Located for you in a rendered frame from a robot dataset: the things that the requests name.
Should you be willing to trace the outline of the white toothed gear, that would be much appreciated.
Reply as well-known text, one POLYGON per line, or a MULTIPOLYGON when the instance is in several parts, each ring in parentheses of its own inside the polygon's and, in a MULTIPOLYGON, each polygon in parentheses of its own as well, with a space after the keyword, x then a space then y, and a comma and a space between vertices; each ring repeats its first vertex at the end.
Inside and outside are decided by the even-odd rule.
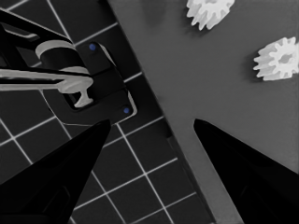
POLYGON ((192 18, 192 26, 197 24, 200 31, 211 30, 230 13, 234 3, 235 0, 188 0, 187 17, 192 18))
POLYGON ((258 51, 253 61, 256 77, 263 81, 275 81, 291 78, 299 74, 299 42, 296 37, 283 37, 266 45, 258 51))

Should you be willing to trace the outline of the dark robot body with bars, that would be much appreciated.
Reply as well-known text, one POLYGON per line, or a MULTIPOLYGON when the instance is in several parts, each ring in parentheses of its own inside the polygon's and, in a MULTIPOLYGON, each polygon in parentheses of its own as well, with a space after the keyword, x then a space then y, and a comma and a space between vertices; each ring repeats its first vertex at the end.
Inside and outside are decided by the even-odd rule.
POLYGON ((66 125, 119 123, 137 113, 108 50, 95 42, 79 52, 64 35, 0 8, 0 91, 42 91, 66 125))

